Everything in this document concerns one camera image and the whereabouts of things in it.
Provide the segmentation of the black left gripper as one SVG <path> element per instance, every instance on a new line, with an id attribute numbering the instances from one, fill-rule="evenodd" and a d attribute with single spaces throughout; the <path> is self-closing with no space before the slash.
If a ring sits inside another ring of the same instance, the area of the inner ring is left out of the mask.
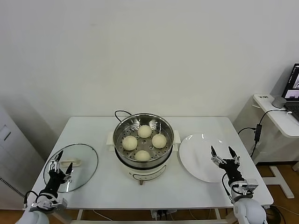
<path id="1" fill-rule="evenodd" d="M 48 173 L 50 175 L 50 179 L 46 184 L 46 187 L 40 191 L 42 193 L 48 193 L 52 195 L 58 195 L 58 190 L 61 184 L 68 181 L 71 178 L 72 166 L 71 162 L 65 172 L 65 174 L 60 169 L 60 159 L 63 155 L 63 150 L 61 150 L 57 155 L 54 156 L 54 159 L 50 160 Z"/>

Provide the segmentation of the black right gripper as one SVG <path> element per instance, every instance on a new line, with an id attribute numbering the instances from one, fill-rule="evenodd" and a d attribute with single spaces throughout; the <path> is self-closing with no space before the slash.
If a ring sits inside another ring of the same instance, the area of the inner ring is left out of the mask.
<path id="1" fill-rule="evenodd" d="M 238 170 L 240 166 L 240 156 L 237 156 L 236 152 L 229 146 L 229 152 L 233 159 L 222 159 L 220 158 L 214 147 L 211 146 L 211 160 L 218 167 L 225 170 L 228 176 L 228 184 L 231 185 L 233 182 L 244 181 L 245 179 L 242 177 L 241 172 Z"/>

